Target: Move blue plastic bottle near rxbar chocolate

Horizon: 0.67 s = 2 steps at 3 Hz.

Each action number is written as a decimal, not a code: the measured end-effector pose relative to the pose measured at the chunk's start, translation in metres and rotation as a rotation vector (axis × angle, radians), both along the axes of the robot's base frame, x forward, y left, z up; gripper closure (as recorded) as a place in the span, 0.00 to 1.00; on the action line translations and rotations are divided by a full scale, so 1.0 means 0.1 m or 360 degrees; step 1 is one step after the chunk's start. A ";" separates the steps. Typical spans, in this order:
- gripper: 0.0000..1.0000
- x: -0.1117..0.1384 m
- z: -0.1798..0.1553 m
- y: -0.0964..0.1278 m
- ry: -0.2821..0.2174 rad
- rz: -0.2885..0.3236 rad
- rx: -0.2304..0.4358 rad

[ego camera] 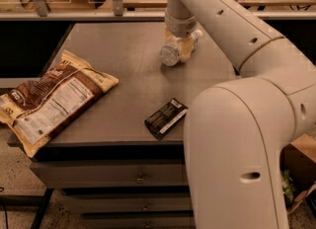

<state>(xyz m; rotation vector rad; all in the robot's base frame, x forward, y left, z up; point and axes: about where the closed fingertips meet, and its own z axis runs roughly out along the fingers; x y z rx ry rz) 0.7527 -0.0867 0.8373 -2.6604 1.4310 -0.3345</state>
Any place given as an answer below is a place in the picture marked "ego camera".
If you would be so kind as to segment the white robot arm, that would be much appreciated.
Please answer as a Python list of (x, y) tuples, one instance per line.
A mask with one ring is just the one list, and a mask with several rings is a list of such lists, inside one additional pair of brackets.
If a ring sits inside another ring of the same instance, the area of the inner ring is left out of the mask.
[(239, 73), (202, 91), (184, 123), (197, 229), (289, 229), (281, 150), (316, 119), (314, 64), (234, 0), (168, 0), (176, 37), (199, 22)]

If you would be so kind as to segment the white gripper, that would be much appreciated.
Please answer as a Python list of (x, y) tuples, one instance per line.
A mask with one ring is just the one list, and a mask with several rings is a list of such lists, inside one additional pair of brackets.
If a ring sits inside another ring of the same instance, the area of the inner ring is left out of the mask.
[(187, 61), (196, 48), (197, 37), (191, 34), (197, 27), (195, 16), (187, 9), (172, 9), (165, 11), (164, 48), (174, 48), (179, 51), (181, 62)]

